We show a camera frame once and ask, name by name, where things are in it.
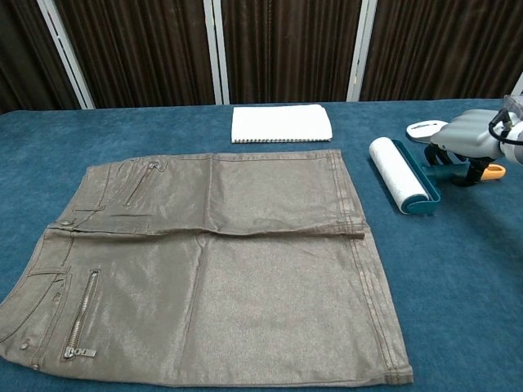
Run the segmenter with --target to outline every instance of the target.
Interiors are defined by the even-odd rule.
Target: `metal zipper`
[[[123,203],[123,205],[125,207],[129,207],[129,205],[131,204],[131,200],[132,200],[133,196],[135,195],[137,190],[141,187],[141,185],[143,183],[145,183],[147,178],[149,178],[150,173],[153,171],[153,169],[158,169],[159,170],[160,169],[160,162],[157,162],[157,161],[149,162],[149,165],[147,165],[147,169],[145,169],[144,173],[141,175],[141,178],[138,180],[138,184],[136,184],[136,186],[132,190],[131,194],[129,194],[129,196],[127,196],[127,198],[125,199],[125,202]]]
[[[71,328],[71,333],[69,334],[69,339],[67,340],[67,346],[64,351],[64,358],[71,359],[76,355],[83,357],[93,358],[96,355],[96,350],[87,350],[79,349],[77,347],[78,339],[80,333],[82,332],[83,324],[85,323],[86,313],[89,309],[89,304],[96,290],[96,284],[98,283],[98,276],[100,271],[92,271],[87,281],[87,286],[83,291],[82,302],[78,308],[78,313],[74,319],[73,327]]]

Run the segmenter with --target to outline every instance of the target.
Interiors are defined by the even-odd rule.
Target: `fabric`
[[[38,238],[63,212],[86,167],[129,157],[199,152],[266,153],[340,149],[387,274],[413,384],[364,392],[513,392],[523,368],[523,167],[506,159],[502,180],[471,188],[441,184],[433,216],[404,216],[369,157],[380,136],[401,140],[424,162],[425,145],[405,128],[449,121],[468,109],[498,110],[503,100],[322,103],[328,143],[232,144],[227,105],[17,111],[0,116],[0,298],[22,275]],[[83,381],[35,372],[0,358],[2,392],[165,392],[156,385]],[[209,392],[181,388],[181,392]],[[218,392],[252,392],[220,388]],[[290,392],[333,392],[326,387]]]
[[[160,385],[412,381],[339,151],[91,167],[0,306],[0,354]]]
[[[80,108],[37,2],[0,2],[0,53],[0,114]]]
[[[361,0],[221,2],[230,102],[345,100]]]
[[[378,2],[360,100],[499,98],[523,69],[523,2]]]
[[[55,3],[97,108],[214,103],[203,2]]]

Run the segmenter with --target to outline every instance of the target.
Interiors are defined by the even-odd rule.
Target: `brown curtain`
[[[97,108],[214,103],[202,1],[56,6]]]
[[[523,70],[522,1],[380,0],[361,100],[496,98]]]
[[[0,113],[79,108],[34,0],[0,2],[0,92]]]
[[[345,100],[361,0],[222,0],[231,103]]]

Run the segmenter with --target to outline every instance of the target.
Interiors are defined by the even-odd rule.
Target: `blue table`
[[[375,138],[449,121],[501,100],[325,103],[333,141],[232,145],[232,106],[18,111],[0,116],[0,298],[78,188],[87,166],[149,154],[340,149],[373,230],[414,369],[414,384],[365,390],[513,391],[523,375],[523,167],[499,181],[443,185],[433,216],[404,216],[369,159]],[[68,380],[0,359],[8,390],[165,390]]]

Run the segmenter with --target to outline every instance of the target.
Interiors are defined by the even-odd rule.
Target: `white roller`
[[[369,153],[401,212],[406,213],[409,200],[430,199],[391,139],[376,139],[369,146]]]

